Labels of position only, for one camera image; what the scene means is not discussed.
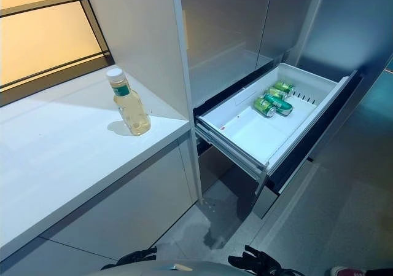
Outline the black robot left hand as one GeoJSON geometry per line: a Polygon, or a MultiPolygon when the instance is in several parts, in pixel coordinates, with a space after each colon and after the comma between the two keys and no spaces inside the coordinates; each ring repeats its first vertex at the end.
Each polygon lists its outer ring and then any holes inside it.
{"type": "Polygon", "coordinates": [[[125,264],[132,264],[135,262],[143,261],[154,261],[157,259],[157,247],[148,248],[146,250],[138,250],[132,253],[128,253],[121,257],[115,264],[107,264],[101,268],[101,270],[110,269],[112,267],[122,266],[125,264]]]}

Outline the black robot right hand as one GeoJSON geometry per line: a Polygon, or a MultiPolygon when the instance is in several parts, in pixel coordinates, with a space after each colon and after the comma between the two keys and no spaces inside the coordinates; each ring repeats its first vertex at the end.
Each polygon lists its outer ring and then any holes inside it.
{"type": "Polygon", "coordinates": [[[263,251],[245,245],[241,256],[228,256],[228,263],[242,270],[250,270],[256,275],[294,275],[285,272],[274,258],[263,251]]]}

